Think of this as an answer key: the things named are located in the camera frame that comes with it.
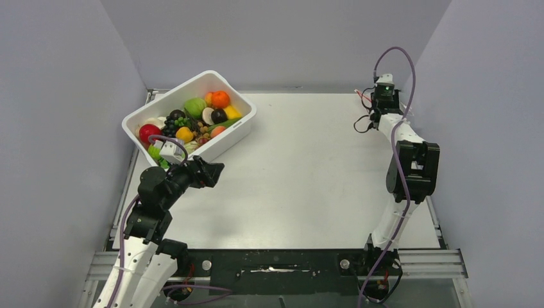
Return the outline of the yellow orange fruit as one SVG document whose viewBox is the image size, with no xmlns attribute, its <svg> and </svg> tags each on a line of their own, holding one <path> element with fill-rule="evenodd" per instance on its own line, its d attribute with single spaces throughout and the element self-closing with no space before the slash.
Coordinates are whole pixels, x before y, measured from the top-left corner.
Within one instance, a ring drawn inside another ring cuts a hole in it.
<svg viewBox="0 0 544 308">
<path fill-rule="evenodd" d="M 190 128 L 183 126 L 176 131 L 175 137 L 187 144 L 194 139 L 195 135 Z"/>
</svg>

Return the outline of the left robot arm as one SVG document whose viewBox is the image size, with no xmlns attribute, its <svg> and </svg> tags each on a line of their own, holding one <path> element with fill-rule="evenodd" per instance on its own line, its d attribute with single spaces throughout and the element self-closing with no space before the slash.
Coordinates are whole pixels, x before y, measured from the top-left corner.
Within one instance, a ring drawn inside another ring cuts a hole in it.
<svg viewBox="0 0 544 308">
<path fill-rule="evenodd" d="M 119 252 L 94 307 L 151 307 L 188 257 L 187 244 L 167 239 L 171 207 L 189 188 L 215 187 L 225 165 L 200 156 L 140 175 L 138 193 L 119 227 Z"/>
</svg>

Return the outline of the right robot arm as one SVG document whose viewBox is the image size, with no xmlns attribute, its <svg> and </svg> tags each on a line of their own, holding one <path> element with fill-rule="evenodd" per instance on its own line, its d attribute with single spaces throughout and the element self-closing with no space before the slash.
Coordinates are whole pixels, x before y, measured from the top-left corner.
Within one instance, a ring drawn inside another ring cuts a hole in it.
<svg viewBox="0 0 544 308">
<path fill-rule="evenodd" d="M 386 174 L 389 199 L 383 215 L 371 232 L 361 255 L 359 273 L 376 274 L 385 271 L 396 260 L 399 240 L 413 212 L 436 188 L 440 148 L 438 144 L 420 137 L 407 120 L 407 107 L 400 103 L 400 92 L 392 74 L 374 75 L 368 101 L 369 121 L 365 132 L 382 133 L 391 144 L 393 156 Z"/>
</svg>

